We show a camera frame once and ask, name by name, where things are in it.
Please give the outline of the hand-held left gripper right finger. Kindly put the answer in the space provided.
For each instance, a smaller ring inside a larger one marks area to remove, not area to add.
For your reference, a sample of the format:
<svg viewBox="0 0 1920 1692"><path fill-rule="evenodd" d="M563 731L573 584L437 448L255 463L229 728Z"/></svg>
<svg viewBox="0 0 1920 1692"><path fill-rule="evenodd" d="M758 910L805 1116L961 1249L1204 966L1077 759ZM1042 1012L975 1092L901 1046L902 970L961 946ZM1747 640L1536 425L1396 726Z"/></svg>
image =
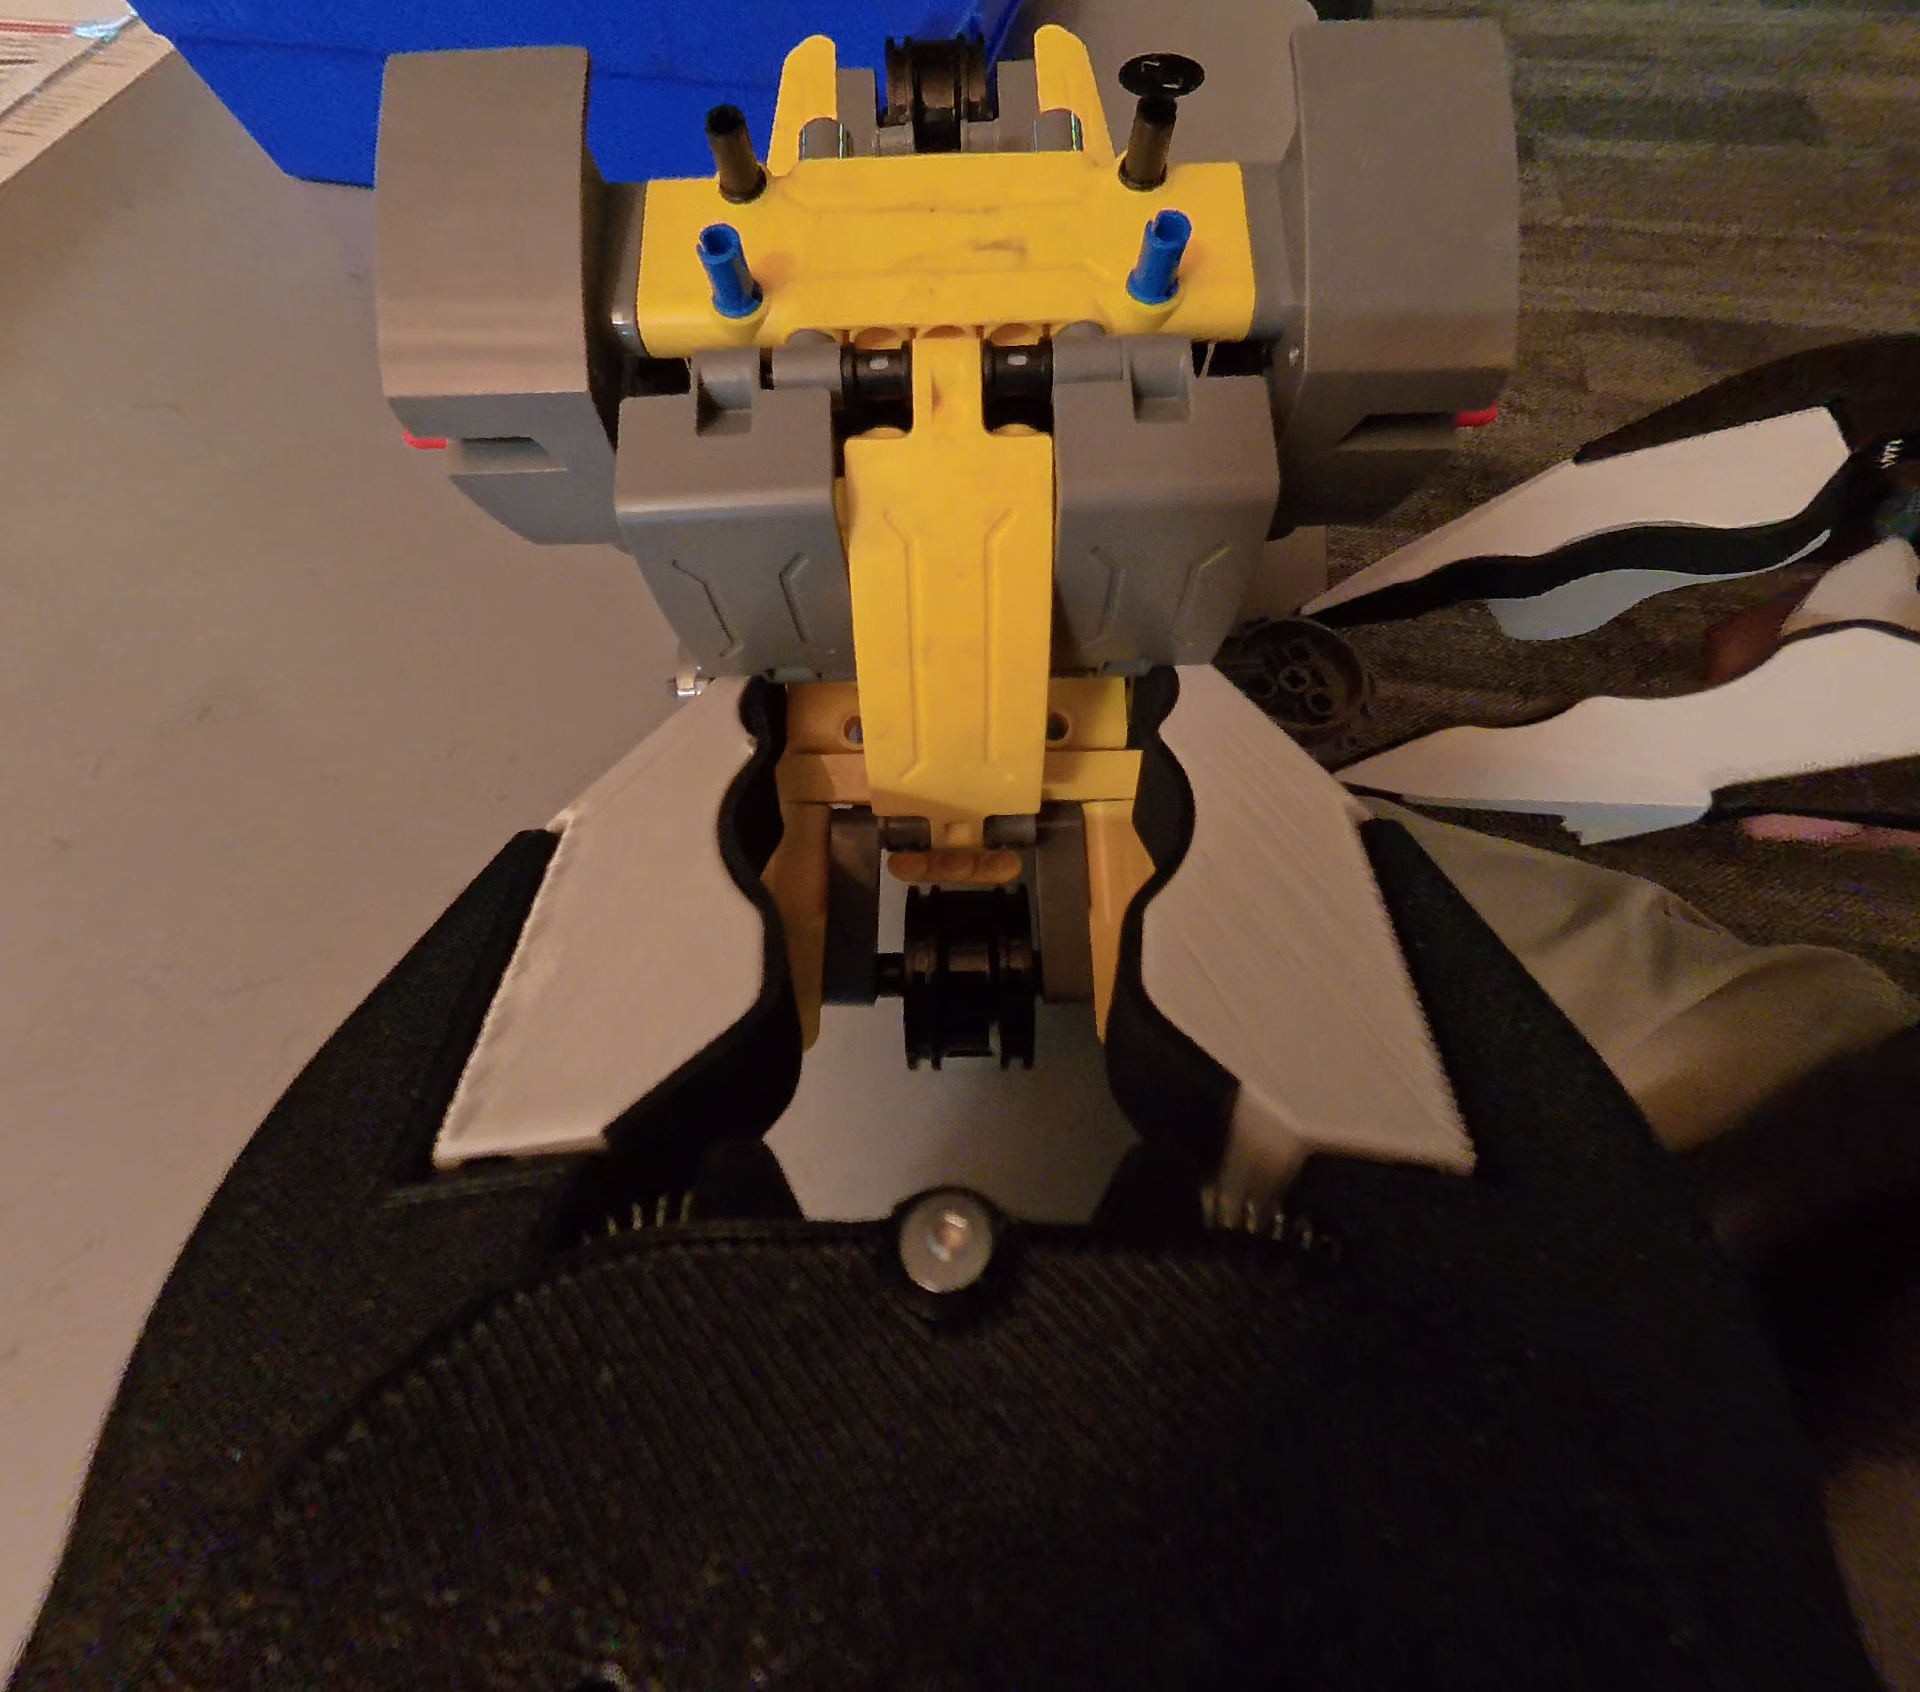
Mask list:
<svg viewBox="0 0 1920 1692"><path fill-rule="evenodd" d="M1135 688L1110 1085L1202 1200L1280 1200L1315 1151L1475 1167L1374 867L1333 773L1212 666Z"/></svg>

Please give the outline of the yellow grey toy brick vehicle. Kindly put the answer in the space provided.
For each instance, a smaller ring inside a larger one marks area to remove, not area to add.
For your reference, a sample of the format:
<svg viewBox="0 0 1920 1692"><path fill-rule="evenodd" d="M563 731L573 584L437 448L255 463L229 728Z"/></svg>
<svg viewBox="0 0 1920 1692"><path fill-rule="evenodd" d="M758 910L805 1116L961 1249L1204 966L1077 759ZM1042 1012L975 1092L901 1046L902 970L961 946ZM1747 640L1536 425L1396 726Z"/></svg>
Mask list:
<svg viewBox="0 0 1920 1692"><path fill-rule="evenodd" d="M1120 65L1197 59L1182 99ZM1263 552L1423 485L1518 350L1488 22L1042 0L1017 54L812 33L774 131L619 184L582 48L402 51L376 134L397 413L540 544L619 544L694 664L857 685L863 866L1027 847L1052 688L1201 666Z"/></svg>

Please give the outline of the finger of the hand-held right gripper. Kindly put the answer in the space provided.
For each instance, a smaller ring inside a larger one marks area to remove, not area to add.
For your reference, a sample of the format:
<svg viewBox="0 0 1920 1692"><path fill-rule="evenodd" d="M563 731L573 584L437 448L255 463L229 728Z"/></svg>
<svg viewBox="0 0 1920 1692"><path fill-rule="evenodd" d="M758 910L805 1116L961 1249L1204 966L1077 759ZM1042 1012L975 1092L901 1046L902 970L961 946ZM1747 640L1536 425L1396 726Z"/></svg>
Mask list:
<svg viewBox="0 0 1920 1692"><path fill-rule="evenodd" d="M1438 807L1556 816L1601 843L1696 821L1717 789L1919 753L1916 552L1829 570L1761 664L1665 697L1591 695L1507 728L1438 730L1339 782Z"/></svg>
<svg viewBox="0 0 1920 1692"><path fill-rule="evenodd" d="M1813 552L1837 527L1853 456L1831 407L1801 407L1568 460L1362 568L1306 615L1348 628L1476 601L1513 640L1580 635L1647 597Z"/></svg>

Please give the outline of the white paper sheet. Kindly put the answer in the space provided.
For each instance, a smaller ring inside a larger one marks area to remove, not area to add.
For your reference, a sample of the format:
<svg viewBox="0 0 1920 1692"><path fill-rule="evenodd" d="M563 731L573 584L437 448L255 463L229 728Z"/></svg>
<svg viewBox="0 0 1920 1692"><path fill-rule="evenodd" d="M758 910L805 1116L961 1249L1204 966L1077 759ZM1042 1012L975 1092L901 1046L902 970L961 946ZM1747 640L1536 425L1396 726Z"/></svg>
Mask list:
<svg viewBox="0 0 1920 1692"><path fill-rule="evenodd" d="M2 180L173 51L128 0L2 0Z"/></svg>

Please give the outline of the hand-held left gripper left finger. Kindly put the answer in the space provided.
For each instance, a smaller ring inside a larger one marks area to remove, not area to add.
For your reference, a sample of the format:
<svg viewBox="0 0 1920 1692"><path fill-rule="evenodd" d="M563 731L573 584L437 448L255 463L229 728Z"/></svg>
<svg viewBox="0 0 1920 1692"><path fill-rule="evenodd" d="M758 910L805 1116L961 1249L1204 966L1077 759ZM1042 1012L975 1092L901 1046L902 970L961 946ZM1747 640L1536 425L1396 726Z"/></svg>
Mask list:
<svg viewBox="0 0 1920 1692"><path fill-rule="evenodd" d="M805 1028L763 878L785 731L782 688L716 677L555 821L438 1169L599 1149L678 1169L785 1113Z"/></svg>

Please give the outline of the person's beige pants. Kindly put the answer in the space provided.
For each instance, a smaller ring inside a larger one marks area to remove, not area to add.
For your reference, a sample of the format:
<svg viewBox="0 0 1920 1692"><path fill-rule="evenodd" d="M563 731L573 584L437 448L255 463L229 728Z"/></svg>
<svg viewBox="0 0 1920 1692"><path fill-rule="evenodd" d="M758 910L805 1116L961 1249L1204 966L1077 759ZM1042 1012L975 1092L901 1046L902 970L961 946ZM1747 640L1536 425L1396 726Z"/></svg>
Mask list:
<svg viewBox="0 0 1920 1692"><path fill-rule="evenodd" d="M1364 805L1405 823L1673 1151L1916 1022L1912 996L1848 952L1751 943L1634 873L1376 795Z"/></svg>

